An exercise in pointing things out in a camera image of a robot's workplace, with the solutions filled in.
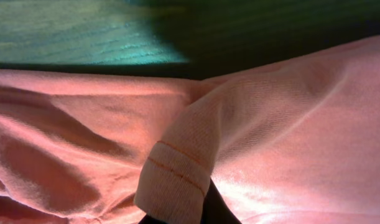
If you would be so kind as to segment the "red soccer t-shirt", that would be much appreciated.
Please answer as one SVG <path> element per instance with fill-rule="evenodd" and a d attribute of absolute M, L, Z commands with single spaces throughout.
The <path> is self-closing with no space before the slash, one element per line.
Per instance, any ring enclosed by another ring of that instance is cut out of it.
<path fill-rule="evenodd" d="M 206 80 L 0 70 L 0 223 L 380 223 L 380 36 Z"/>

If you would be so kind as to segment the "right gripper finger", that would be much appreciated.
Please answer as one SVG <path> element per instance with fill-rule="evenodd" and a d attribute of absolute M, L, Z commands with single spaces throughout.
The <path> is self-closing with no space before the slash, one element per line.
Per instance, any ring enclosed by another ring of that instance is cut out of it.
<path fill-rule="evenodd" d="M 137 206 L 144 223 L 214 224 L 239 223 L 213 182 L 205 190 L 185 179 L 141 180 Z"/>

